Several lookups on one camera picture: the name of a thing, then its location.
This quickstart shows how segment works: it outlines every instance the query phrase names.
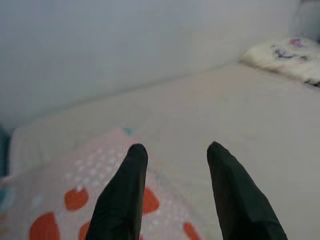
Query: pink blanket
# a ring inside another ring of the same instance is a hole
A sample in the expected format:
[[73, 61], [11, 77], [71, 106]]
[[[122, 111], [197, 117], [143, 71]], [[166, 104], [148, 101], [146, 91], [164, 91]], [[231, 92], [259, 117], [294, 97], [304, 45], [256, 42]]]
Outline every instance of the pink blanket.
[[[0, 239], [84, 240], [99, 194], [135, 143], [122, 129], [0, 182]], [[141, 239], [205, 239], [190, 209], [147, 171]]]

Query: bedding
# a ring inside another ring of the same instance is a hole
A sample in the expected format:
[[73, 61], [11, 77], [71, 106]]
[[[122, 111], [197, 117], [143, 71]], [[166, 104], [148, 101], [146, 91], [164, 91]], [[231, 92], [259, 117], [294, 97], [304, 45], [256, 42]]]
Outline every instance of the bedding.
[[12, 133], [10, 174], [46, 165], [115, 127], [145, 145], [164, 175], [222, 239], [206, 150], [228, 148], [266, 195], [290, 240], [318, 239], [320, 95], [296, 81], [229, 64], [103, 97], [39, 118]]
[[305, 38], [292, 37], [259, 44], [248, 50], [241, 61], [320, 87], [320, 45]]
[[[98, 196], [136, 142], [114, 129], [60, 160], [2, 180], [0, 238], [85, 240]], [[207, 239], [174, 192], [147, 169], [140, 239]]]

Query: red dot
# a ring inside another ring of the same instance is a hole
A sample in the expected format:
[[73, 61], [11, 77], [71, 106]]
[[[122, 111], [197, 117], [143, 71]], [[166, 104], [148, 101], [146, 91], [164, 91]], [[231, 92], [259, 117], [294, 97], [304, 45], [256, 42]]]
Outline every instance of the red dot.
[[85, 225], [83, 225], [79, 230], [79, 240], [85, 240], [86, 235], [89, 229], [90, 222], [88, 221]]
[[189, 237], [190, 240], [200, 240], [200, 236], [198, 235], [195, 227], [190, 222], [185, 222], [183, 224], [183, 230], [185, 234]]
[[59, 228], [53, 212], [38, 217], [29, 230], [29, 240], [60, 240]]
[[159, 200], [152, 190], [148, 187], [144, 189], [143, 195], [143, 214], [150, 214], [159, 208]]
[[77, 191], [75, 188], [68, 191], [64, 195], [64, 204], [66, 209], [71, 212], [83, 208], [88, 202], [89, 195], [85, 188], [80, 191]]

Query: white pillow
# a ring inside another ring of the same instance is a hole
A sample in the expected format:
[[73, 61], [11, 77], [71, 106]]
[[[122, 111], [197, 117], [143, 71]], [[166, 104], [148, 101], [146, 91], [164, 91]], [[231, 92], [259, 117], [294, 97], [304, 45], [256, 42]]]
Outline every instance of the white pillow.
[[248, 50], [240, 61], [320, 87], [320, 45], [305, 38], [259, 44]]

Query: white bed sheet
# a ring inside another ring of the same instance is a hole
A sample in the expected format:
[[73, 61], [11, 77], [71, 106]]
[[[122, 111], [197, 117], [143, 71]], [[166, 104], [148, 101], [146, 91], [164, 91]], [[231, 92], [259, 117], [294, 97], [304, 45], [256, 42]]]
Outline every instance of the white bed sheet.
[[318, 239], [320, 93], [234, 64], [102, 98], [16, 129], [10, 170], [53, 160], [115, 127], [133, 128], [149, 164], [222, 239], [206, 150], [215, 140], [268, 197], [288, 239]]

